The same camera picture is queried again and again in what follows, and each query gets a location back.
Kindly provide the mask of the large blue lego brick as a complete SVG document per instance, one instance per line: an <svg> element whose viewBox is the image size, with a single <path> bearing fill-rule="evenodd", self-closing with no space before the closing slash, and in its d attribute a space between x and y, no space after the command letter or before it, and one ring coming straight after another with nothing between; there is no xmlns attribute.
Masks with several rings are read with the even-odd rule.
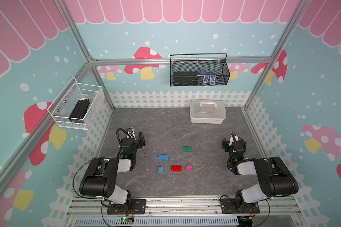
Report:
<svg viewBox="0 0 341 227"><path fill-rule="evenodd" d="M158 159L159 159L159 160L162 160L162 161L168 161L168 160L169 160L169 155L160 154L160 155L158 156Z"/></svg>

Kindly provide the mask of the red lego brick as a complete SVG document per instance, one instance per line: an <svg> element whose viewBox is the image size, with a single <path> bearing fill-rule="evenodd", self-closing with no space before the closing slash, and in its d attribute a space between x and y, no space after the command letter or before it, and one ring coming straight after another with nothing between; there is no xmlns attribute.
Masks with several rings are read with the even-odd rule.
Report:
<svg viewBox="0 0 341 227"><path fill-rule="evenodd" d="M172 165L171 166L171 171L172 172L182 172L182 166Z"/></svg>

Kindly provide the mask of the green lego brick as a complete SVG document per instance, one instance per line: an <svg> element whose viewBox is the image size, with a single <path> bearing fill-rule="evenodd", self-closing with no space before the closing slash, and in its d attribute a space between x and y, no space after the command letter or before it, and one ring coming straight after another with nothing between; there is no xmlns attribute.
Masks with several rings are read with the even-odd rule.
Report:
<svg viewBox="0 0 341 227"><path fill-rule="evenodd" d="M182 151L183 151L183 152L192 152L192 147L183 146Z"/></svg>

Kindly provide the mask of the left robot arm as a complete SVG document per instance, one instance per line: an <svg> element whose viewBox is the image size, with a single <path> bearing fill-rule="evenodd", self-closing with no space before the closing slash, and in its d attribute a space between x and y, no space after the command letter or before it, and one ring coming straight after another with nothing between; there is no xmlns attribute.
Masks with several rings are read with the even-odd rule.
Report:
<svg viewBox="0 0 341 227"><path fill-rule="evenodd" d="M108 215L145 214L145 199L133 199L130 191L117 186L117 174L133 171L139 148L146 146L142 132L136 137L133 128L118 128L119 151L115 158L93 158L75 192L84 199L101 199Z"/></svg>

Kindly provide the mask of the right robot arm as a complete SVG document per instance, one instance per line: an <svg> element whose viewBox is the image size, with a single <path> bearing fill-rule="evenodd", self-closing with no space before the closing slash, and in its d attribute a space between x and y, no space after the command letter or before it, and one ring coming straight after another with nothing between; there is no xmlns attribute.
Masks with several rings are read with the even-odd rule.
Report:
<svg viewBox="0 0 341 227"><path fill-rule="evenodd" d="M247 143L233 131L230 139L223 139L222 149L228 153L227 169L236 176L257 176L257 184L237 191L234 198L222 195L219 199L223 214L260 213L259 202L272 197L296 194L298 183L279 157L245 158Z"/></svg>

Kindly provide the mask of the white plastic storage box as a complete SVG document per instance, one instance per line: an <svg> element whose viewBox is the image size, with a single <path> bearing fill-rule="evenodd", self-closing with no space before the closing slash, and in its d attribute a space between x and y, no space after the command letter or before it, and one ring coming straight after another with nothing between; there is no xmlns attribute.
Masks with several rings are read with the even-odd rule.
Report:
<svg viewBox="0 0 341 227"><path fill-rule="evenodd" d="M226 119L226 109L222 101L192 99L190 121L197 124L221 124Z"/></svg>

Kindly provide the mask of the black device in white basket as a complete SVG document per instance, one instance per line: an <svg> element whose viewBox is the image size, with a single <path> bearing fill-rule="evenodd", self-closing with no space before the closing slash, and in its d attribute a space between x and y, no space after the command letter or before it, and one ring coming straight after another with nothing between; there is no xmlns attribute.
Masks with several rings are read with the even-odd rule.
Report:
<svg viewBox="0 0 341 227"><path fill-rule="evenodd" d="M90 106L89 99L79 99L70 114L69 121L74 123L84 123L84 117L87 113L88 107Z"/></svg>

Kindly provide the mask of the green lit circuit board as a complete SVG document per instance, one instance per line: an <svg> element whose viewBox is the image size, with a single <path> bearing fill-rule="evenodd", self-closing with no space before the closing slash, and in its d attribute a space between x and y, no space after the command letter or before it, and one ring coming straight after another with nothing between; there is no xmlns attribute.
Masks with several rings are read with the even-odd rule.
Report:
<svg viewBox="0 0 341 227"><path fill-rule="evenodd" d="M134 223L134 218L130 218L130 217L123 217L121 219L121 225L133 225Z"/></svg>

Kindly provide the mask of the blue white item in basket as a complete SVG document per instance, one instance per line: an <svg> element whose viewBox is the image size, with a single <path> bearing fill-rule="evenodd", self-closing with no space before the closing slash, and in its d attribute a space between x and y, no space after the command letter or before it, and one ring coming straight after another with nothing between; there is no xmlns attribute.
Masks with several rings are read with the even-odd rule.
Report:
<svg viewBox="0 0 341 227"><path fill-rule="evenodd" d="M215 85L216 84L216 75L203 68L199 75L196 75L196 78L200 79L204 84Z"/></svg>

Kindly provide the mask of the black box in black basket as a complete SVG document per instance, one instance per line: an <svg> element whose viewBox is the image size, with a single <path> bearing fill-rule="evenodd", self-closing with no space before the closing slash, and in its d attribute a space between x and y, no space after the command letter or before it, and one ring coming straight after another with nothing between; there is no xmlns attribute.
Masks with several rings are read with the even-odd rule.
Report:
<svg viewBox="0 0 341 227"><path fill-rule="evenodd" d="M198 72L174 72L171 77L171 85L174 87L181 86L198 86Z"/></svg>

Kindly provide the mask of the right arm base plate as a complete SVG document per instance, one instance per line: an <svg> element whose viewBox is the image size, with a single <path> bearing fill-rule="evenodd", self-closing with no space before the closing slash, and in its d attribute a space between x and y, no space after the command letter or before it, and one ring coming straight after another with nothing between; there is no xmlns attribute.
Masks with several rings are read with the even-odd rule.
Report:
<svg viewBox="0 0 341 227"><path fill-rule="evenodd" d="M259 214L257 203L245 203L231 198L220 198L220 206L223 214Z"/></svg>

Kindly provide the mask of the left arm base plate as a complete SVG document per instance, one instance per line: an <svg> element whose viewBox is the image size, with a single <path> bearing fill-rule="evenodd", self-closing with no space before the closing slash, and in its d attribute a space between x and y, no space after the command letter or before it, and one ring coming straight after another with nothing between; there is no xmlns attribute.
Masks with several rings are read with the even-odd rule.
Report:
<svg viewBox="0 0 341 227"><path fill-rule="evenodd" d="M125 214L145 214L146 199L133 199L125 204L111 204L107 208L108 215L125 215Z"/></svg>

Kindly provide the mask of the aluminium front rail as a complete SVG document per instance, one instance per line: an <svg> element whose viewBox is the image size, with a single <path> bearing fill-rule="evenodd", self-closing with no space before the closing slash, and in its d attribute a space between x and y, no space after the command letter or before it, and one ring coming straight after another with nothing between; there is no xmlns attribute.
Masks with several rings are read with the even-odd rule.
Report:
<svg viewBox="0 0 341 227"><path fill-rule="evenodd" d="M219 195L209 196L171 196L171 197L140 197L145 199L144 214L130 212L130 217L176 217L176 216L223 216ZM293 197L279 197L258 203L260 213L256 209L247 211L243 215L253 217L292 216L298 217L302 213ZM99 199L85 200L75 198L65 215L66 218L74 217L101 217L101 204Z"/></svg>

